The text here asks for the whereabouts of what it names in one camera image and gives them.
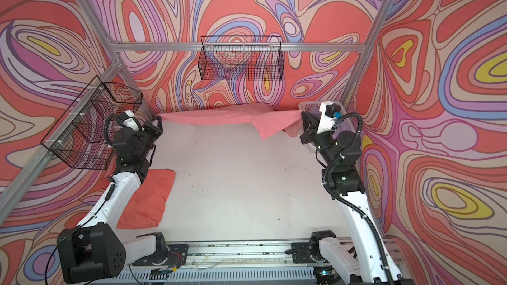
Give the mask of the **pink t shirt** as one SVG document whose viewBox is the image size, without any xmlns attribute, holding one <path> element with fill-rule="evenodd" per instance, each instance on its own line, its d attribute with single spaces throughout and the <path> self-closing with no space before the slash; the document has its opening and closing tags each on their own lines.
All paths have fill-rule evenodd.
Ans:
<svg viewBox="0 0 507 285">
<path fill-rule="evenodd" d="M 302 127 L 300 110 L 276 111 L 266 104 L 242 104 L 209 110 L 162 113 L 165 121 L 187 125 L 252 124 L 261 139 L 267 139 L 284 131 L 295 138 Z"/>
</svg>

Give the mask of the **white plastic laundry basket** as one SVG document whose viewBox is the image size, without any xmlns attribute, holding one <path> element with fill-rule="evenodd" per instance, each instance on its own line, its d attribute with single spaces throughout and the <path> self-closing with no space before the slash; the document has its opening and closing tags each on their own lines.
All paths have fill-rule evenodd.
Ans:
<svg viewBox="0 0 507 285">
<path fill-rule="evenodd" d="M 302 111 L 307 111 L 307 112 L 318 111 L 319 108 L 320 108 L 321 103 L 322 103 L 322 101 L 319 101 L 319 100 L 316 100 L 316 101 L 303 101 L 303 102 L 300 102 L 298 104 L 298 109 L 302 110 Z M 340 109 L 341 109 L 342 113 L 346 112 L 344 105 L 342 103 L 338 102 L 338 101 L 325 101 L 325 103 L 337 104 L 338 106 L 340 106 Z"/>
</svg>

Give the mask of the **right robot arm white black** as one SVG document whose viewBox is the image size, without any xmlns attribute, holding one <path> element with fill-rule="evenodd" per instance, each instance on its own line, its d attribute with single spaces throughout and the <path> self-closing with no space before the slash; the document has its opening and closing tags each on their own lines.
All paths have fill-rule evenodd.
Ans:
<svg viewBox="0 0 507 285">
<path fill-rule="evenodd" d="M 302 144 L 311 144 L 322 157 L 322 187 L 345 217 L 355 253 L 343 249 L 331 231 L 310 237 L 311 257 L 329 263 L 346 284 L 414 284 L 395 264 L 377 228 L 367 190 L 356 168 L 362 155 L 359 113 L 342 113 L 335 102 L 322 102 L 319 112 L 301 113 Z"/>
</svg>

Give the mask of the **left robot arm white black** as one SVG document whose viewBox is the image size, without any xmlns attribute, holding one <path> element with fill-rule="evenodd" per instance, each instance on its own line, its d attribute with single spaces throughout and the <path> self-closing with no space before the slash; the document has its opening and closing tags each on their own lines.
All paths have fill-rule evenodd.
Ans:
<svg viewBox="0 0 507 285">
<path fill-rule="evenodd" d="M 120 217 L 142 186 L 153 160 L 155 142 L 163 133 L 162 119 L 140 124 L 128 110 L 104 122 L 104 139 L 116 152 L 116 168 L 108 189 L 74 229 L 63 230 L 54 253 L 66 284 L 90 284 L 117 277 L 126 265 L 145 260 L 165 263 L 168 248 L 161 233 L 121 241 L 116 234 Z"/>
</svg>

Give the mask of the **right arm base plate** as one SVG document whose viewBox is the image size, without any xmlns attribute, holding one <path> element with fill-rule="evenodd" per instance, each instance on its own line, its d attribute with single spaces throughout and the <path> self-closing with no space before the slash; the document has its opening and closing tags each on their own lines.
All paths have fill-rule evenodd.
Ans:
<svg viewBox="0 0 507 285">
<path fill-rule="evenodd" d="M 296 264 L 331 265 L 320 253 L 320 241 L 293 242 L 285 254 L 290 255 Z"/>
</svg>

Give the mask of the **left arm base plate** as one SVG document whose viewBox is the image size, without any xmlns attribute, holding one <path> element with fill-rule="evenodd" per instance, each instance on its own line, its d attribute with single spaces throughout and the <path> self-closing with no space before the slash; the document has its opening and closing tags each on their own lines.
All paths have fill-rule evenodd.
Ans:
<svg viewBox="0 0 507 285">
<path fill-rule="evenodd" d="M 165 256 L 144 257 L 135 261 L 132 265 L 135 267 L 180 267 L 186 264 L 188 244 L 168 244 L 166 249 Z"/>
</svg>

